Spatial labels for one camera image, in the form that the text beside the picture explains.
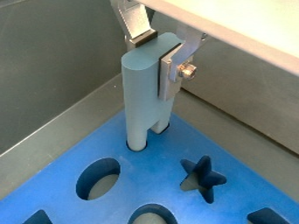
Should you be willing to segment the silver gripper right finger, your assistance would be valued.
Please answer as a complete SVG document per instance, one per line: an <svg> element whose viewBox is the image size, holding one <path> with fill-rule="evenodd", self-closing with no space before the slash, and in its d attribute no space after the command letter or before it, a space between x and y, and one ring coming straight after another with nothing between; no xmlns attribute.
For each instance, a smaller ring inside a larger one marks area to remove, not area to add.
<svg viewBox="0 0 299 224"><path fill-rule="evenodd" d="M159 59L159 98L165 101L175 97L182 81L195 77L193 55L207 40L207 34L187 24L178 25L177 37L181 42Z"/></svg>

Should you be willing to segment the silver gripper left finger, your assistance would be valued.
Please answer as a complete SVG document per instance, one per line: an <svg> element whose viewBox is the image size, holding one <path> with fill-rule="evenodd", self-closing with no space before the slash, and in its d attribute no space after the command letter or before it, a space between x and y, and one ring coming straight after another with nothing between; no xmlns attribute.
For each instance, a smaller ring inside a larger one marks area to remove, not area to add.
<svg viewBox="0 0 299 224"><path fill-rule="evenodd" d="M126 34L126 45L135 49L158 37L151 28L146 6L135 0L110 0L117 19Z"/></svg>

